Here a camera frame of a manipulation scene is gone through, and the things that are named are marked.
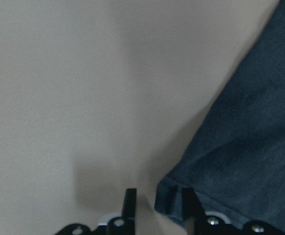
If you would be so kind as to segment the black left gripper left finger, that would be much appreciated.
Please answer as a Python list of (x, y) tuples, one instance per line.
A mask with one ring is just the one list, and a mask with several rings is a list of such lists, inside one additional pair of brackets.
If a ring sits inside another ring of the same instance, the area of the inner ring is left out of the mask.
[(73, 223), (60, 229), (57, 235), (134, 235), (136, 214), (137, 189), (126, 189), (121, 214), (108, 218), (105, 222), (98, 223), (92, 230), (84, 224)]

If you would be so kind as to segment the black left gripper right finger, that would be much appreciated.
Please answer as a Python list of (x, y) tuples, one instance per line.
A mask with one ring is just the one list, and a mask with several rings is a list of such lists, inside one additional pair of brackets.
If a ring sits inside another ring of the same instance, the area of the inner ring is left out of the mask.
[(263, 221), (250, 221), (241, 229), (216, 214), (206, 214), (192, 188), (182, 190), (184, 228), (188, 235), (283, 235), (284, 232)]

